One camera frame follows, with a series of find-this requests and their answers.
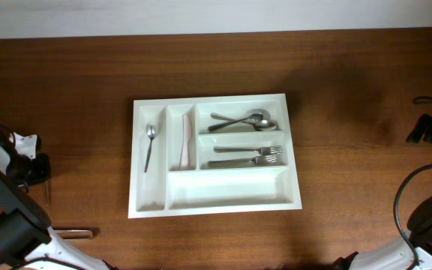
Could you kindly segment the small metal teaspoon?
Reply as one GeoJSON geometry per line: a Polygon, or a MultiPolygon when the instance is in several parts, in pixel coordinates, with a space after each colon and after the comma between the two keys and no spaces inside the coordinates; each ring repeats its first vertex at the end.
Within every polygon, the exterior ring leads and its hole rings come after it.
{"type": "Polygon", "coordinates": [[[152,155],[152,143],[153,143],[153,140],[157,136],[156,126],[153,124],[148,124],[147,128],[146,128],[146,135],[149,138],[149,145],[148,145],[147,154],[146,154],[146,158],[145,158],[144,173],[148,172],[149,163],[150,163],[150,159],[151,159],[151,155],[152,155]]]}
{"type": "Polygon", "coordinates": [[[43,196],[44,196],[44,199],[45,199],[46,206],[48,206],[50,204],[50,191],[49,191],[47,182],[48,181],[44,181],[42,183],[42,186],[43,186],[43,196]]]}

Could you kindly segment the metal fork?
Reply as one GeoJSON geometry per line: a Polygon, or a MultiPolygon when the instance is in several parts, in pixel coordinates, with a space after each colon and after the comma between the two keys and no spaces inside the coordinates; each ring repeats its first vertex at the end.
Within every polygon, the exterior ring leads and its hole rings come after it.
{"type": "Polygon", "coordinates": [[[260,148],[236,148],[236,147],[217,147],[213,148],[216,153],[229,153],[229,152],[256,152],[259,155],[278,155],[283,153],[281,146],[266,146],[260,148]]]}
{"type": "Polygon", "coordinates": [[[263,166],[278,162],[280,157],[277,154],[260,155],[252,158],[233,159],[233,160],[211,160],[207,163],[209,168],[234,167],[242,165],[263,166]]]}

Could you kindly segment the metal spoon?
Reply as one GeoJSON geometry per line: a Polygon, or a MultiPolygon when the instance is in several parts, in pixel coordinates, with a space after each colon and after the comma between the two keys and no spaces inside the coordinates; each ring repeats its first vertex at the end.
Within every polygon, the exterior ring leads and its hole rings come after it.
{"type": "Polygon", "coordinates": [[[243,118],[233,119],[220,124],[213,124],[208,127],[208,132],[220,130],[238,123],[249,124],[255,131],[273,131],[277,125],[271,120],[271,115],[264,109],[251,109],[243,118]]]}
{"type": "Polygon", "coordinates": [[[227,120],[222,124],[213,124],[208,127],[208,131],[213,132],[239,122],[244,122],[246,124],[252,125],[256,131],[273,131],[276,129],[276,124],[271,120],[264,119],[263,114],[251,113],[243,118],[227,120]]]}

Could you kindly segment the pink plastic knife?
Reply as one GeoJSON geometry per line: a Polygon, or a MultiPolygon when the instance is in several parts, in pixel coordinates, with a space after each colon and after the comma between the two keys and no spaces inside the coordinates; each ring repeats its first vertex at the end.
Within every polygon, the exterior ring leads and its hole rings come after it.
{"type": "Polygon", "coordinates": [[[187,170],[190,166],[190,149],[189,149],[189,141],[192,138],[192,127],[191,120],[188,115],[184,114],[182,116],[183,120],[183,141],[181,148],[181,159],[180,159],[180,169],[187,170]]]}

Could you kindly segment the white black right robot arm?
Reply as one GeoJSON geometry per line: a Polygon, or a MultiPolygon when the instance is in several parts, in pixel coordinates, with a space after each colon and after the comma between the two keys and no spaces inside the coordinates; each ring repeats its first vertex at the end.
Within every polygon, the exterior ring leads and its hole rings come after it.
{"type": "MultiPolygon", "coordinates": [[[[432,116],[424,114],[406,138],[408,143],[420,140],[432,144],[432,116]]],[[[432,164],[411,172],[397,190],[393,202],[393,218],[400,238],[366,253],[352,253],[338,258],[331,265],[340,270],[402,270],[432,269],[432,196],[423,201],[410,215],[407,229],[401,226],[399,202],[404,188],[418,174],[432,170],[432,164]]]]}

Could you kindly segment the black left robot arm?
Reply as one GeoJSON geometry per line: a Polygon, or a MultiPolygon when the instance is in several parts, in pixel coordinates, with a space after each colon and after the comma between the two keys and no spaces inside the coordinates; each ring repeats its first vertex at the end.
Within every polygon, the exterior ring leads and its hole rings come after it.
{"type": "Polygon", "coordinates": [[[12,269],[111,269],[84,254],[53,229],[29,188],[50,179],[41,138],[21,136],[0,124],[0,266],[12,269]]]}

